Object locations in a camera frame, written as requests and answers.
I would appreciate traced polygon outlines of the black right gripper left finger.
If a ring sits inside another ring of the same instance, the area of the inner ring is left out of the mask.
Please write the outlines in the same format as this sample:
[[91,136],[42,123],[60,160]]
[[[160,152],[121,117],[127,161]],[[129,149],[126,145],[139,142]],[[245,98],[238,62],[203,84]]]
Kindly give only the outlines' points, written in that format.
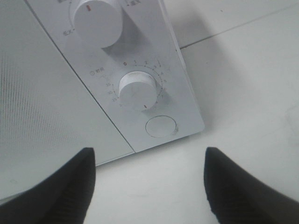
[[95,153],[83,148],[35,187],[0,207],[2,224],[82,224],[96,181]]

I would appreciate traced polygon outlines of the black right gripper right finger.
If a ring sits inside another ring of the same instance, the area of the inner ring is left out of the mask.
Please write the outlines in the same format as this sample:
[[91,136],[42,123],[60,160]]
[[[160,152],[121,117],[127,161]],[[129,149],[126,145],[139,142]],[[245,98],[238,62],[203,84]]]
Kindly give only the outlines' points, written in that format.
[[297,224],[299,203],[264,184],[216,147],[207,147],[204,187],[220,224]]

